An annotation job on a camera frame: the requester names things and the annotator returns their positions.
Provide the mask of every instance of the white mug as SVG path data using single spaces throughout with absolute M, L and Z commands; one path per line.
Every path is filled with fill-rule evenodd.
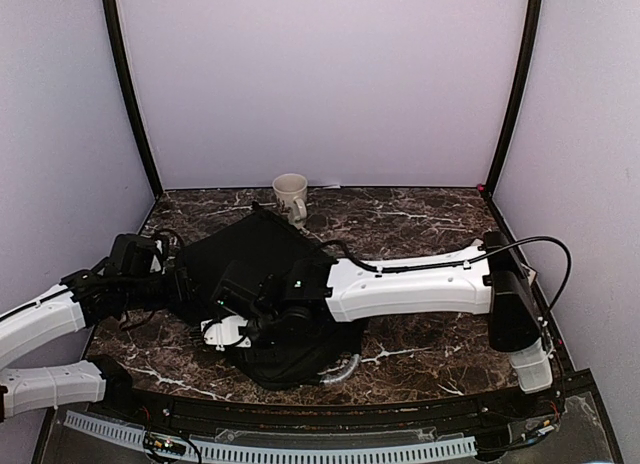
M 298 229 L 307 220 L 307 178 L 300 174 L 283 174 L 273 180 L 280 210 L 289 209 L 289 223 Z

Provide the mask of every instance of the white grille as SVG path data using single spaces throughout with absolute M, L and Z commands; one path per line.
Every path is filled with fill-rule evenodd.
M 144 452 L 142 426 L 105 420 L 67 411 L 64 425 L 116 445 Z M 440 442 L 370 449 L 268 449 L 263 447 L 218 444 L 192 438 L 202 454 L 203 463 L 242 464 L 421 464 L 475 456 L 475 438 L 465 437 Z M 183 461 L 197 462 L 190 446 Z

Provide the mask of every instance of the marble table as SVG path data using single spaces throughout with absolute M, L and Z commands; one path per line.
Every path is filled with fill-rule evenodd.
M 168 227 L 187 243 L 194 242 L 251 212 L 252 201 L 276 209 L 267 189 L 169 191 L 158 201 L 142 234 Z M 303 232 L 322 241 L 343 239 L 362 259 L 446 253 L 497 228 L 473 189 L 311 189 L 308 208 Z M 364 337 L 362 364 L 347 382 L 278 392 L 254 384 L 228 365 L 222 353 L 195 346 L 188 331 L 164 312 L 129 332 L 119 331 L 111 319 L 96 329 L 88 355 L 111 355 L 132 374 L 139 389 L 242 403 L 383 404 L 517 385 L 507 358 L 488 346 L 484 316 L 430 313 L 373 318 Z

